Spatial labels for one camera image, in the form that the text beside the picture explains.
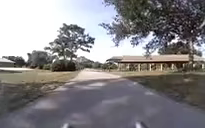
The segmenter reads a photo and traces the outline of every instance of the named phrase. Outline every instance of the building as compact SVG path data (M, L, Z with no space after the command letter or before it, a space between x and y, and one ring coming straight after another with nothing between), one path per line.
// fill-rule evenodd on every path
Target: building
M107 61L116 62L119 71L163 71L183 69L189 62L188 55L115 56ZM194 55L194 67L204 69L205 59Z
M5 58L0 58L0 67L14 67L15 62L5 59Z

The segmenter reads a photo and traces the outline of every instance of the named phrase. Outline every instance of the tree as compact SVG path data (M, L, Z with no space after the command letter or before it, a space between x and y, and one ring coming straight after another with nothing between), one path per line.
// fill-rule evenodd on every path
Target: tree
M64 23L58 32L58 37L50 42L49 47L45 47L45 50L51 51L52 54L56 53L64 59L68 57L72 61L77 57L77 50L90 52L90 48L94 44L95 38L86 34L85 29L78 25Z
M50 56L45 51L33 51L32 53L28 53L28 61L27 64L31 68L40 68L42 69L45 64L49 64L52 62Z
M26 64L25 60L21 56L3 56L2 58L15 62L17 67L23 67Z
M130 38L136 46L152 35L146 43L147 54L167 47L173 40L189 48L189 67L193 67L194 45L205 44L205 0L104 0L113 6L117 16L111 24L102 23L116 46Z
M159 54L189 54L188 45L179 41L177 43L168 44L167 47L161 47L158 51ZM193 53L202 56L202 52L194 49Z
M99 68L102 68L102 65L103 64L100 62L94 62L92 65L92 68L99 69Z
M82 68L92 68L94 61L87 59L84 56L80 56L76 58L76 62L78 63L79 66L81 66Z

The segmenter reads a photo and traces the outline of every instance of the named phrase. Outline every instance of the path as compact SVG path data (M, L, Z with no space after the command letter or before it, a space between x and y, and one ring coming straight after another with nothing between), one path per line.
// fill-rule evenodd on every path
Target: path
M205 128L205 114L115 75L83 71L54 93L0 119L0 128Z

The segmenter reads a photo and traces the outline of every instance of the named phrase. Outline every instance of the single-story house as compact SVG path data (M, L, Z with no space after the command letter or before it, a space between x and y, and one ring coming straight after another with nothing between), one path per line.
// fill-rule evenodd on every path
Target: single-story house
M151 55L151 56L114 56L107 61L115 62L118 70L153 71L176 70L186 66L189 62L188 55ZM204 69L205 59L194 55L194 66Z
M5 59L5 58L0 58L0 67L14 67L15 62Z

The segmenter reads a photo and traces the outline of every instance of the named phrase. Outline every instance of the dry grass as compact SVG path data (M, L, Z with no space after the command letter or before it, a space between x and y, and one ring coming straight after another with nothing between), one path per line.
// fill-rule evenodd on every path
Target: dry grass
M170 98L205 110L205 73L116 72Z
M78 72L0 72L0 115L15 110L64 85Z

